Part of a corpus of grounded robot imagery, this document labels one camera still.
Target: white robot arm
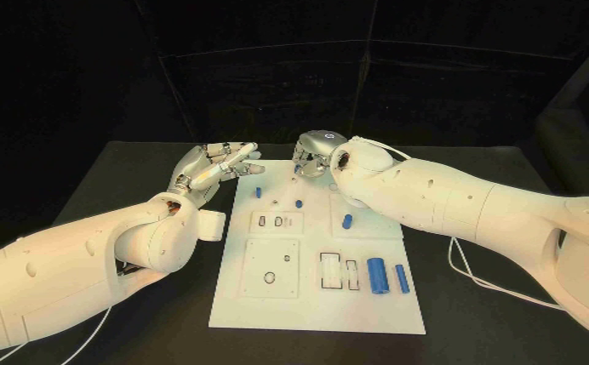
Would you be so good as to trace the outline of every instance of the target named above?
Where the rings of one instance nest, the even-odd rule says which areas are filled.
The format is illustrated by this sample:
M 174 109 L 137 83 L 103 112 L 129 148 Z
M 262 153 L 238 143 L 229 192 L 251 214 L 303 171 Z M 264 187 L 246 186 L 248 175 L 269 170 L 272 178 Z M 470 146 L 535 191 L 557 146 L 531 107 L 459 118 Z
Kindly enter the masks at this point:
M 167 191 L 148 202 L 46 229 L 0 249 L 0 350 L 76 325 L 184 266 L 197 239 L 220 240 L 225 214 L 199 207 L 219 180 L 264 172 L 241 162 L 258 158 L 256 147 L 194 146 Z
M 382 147 L 330 131 L 304 133 L 293 156 L 297 174 L 313 177 L 329 169 L 353 206 L 506 256 L 589 328 L 589 197 L 522 191 L 388 147 L 408 158 L 399 162 Z

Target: cable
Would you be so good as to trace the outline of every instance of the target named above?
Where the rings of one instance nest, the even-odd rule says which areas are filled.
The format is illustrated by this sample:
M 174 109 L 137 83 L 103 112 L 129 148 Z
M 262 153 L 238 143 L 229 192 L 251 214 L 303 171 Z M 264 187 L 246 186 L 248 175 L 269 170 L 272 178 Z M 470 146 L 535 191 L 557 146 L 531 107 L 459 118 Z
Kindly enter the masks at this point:
M 64 365 L 76 356 L 76 354 L 83 350 L 85 346 L 88 345 L 88 342 L 92 340 L 95 334 L 98 333 L 98 330 L 101 329 L 101 326 L 103 324 L 103 320 L 106 319 L 108 313 L 111 312 L 111 308 L 108 307 L 106 312 L 103 313 L 103 317 L 101 319 L 101 322 L 98 323 L 98 327 L 95 328 L 92 335 L 89 335 L 88 339 L 85 340 L 85 343 L 82 344 L 82 346 L 77 348 L 77 350 L 73 352 L 73 354 L 70 355 L 70 357 L 60 363 L 60 365 Z
M 398 154 L 401 157 L 404 157 L 404 159 L 411 159 L 411 157 L 404 152 L 401 152 L 399 150 L 395 150 L 391 146 L 382 144 L 378 141 L 368 140 L 366 138 L 362 138 L 362 137 L 358 137 L 358 136 L 355 136 L 352 138 L 352 140 L 359 140 L 359 141 L 368 142 L 369 144 L 378 146 L 379 148 L 385 148 L 386 150 L 392 151 L 395 154 Z
M 463 265 L 466 267 L 466 271 L 461 271 L 454 264 L 451 263 L 451 249 L 453 249 L 453 245 L 456 243 L 456 247 L 457 247 L 457 251 L 460 252 L 460 256 L 461 256 L 461 262 Z M 544 307 L 552 308 L 555 310 L 563 310 L 561 306 L 558 304 L 552 304 L 552 303 L 547 303 L 545 301 L 541 301 L 539 299 L 534 299 L 531 297 L 528 297 L 524 294 L 515 293 L 511 290 L 506 290 L 505 288 L 500 288 L 498 286 L 495 286 L 490 282 L 487 282 L 486 280 L 482 280 L 480 278 L 474 277 L 472 275 L 472 271 L 470 271 L 470 266 L 469 266 L 469 262 L 466 260 L 466 256 L 463 255 L 463 251 L 461 251 L 461 247 L 460 247 L 460 243 L 457 243 L 457 239 L 454 237 L 450 238 L 450 247 L 447 248 L 447 263 L 450 264 L 450 267 L 460 273 L 463 274 L 466 277 L 470 278 L 470 280 L 474 282 L 476 285 L 479 285 L 483 288 L 489 288 L 493 291 L 500 291 L 502 293 L 506 293 L 508 295 L 511 295 L 512 297 L 516 297 L 518 299 L 524 299 L 525 301 L 528 301 L 529 303 L 535 303 L 538 305 L 542 305 Z
M 26 344 L 27 344 L 27 343 L 20 344 L 20 345 L 0 358 L 0 362 L 1 362 Z

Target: black backdrop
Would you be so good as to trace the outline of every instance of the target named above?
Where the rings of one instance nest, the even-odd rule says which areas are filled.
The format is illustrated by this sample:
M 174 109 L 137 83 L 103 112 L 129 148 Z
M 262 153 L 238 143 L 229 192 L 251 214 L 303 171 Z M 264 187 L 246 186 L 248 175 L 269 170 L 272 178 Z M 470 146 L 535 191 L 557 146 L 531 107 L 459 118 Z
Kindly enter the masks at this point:
M 587 1 L 4 0 L 0 242 L 108 140 L 512 145 L 586 57 Z

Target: blue cylinder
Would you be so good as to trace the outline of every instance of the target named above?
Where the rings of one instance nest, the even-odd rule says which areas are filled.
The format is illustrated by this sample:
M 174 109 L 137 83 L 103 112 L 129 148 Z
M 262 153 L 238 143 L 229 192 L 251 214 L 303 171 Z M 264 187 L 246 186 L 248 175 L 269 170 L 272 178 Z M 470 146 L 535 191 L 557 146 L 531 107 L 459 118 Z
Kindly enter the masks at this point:
M 343 218 L 343 223 L 340 224 L 340 227 L 343 229 L 349 229 L 352 227 L 352 215 L 346 214 L 345 218 Z
M 386 269 L 384 268 L 384 260 L 379 257 L 372 257 L 366 260 L 368 275 L 371 277 L 372 294 L 388 293 Z
M 407 294 L 408 293 L 408 282 L 407 282 L 407 277 L 405 277 L 405 269 L 402 268 L 402 265 L 395 265 L 395 270 L 397 270 L 397 277 L 398 277 L 398 285 L 401 286 L 401 293 Z

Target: table surface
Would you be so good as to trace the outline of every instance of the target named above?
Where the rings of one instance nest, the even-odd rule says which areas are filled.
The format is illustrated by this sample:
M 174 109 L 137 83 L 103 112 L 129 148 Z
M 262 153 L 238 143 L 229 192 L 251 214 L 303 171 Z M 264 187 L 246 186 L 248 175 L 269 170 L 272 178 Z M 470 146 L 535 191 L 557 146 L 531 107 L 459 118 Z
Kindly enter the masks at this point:
M 145 202 L 166 190 L 176 162 L 192 146 L 111 142 L 54 224 Z M 290 159 L 291 149 L 293 145 L 259 145 L 264 159 Z M 547 192 L 518 148 L 398 149 L 482 179 Z M 235 180 L 225 182 L 206 206 L 226 216 L 235 186 Z M 225 241 L 197 242 L 184 268 L 112 307 L 99 333 L 70 363 L 552 365 L 586 361 L 587 331 L 563 312 L 476 286 L 447 266 L 447 242 L 447 237 L 404 228 L 425 335 L 209 328 Z M 548 299 L 534 279 L 509 260 L 469 242 L 461 242 L 461 247 L 479 277 Z M 5 364 L 62 363 L 101 317 L 102 314 L 30 343 Z

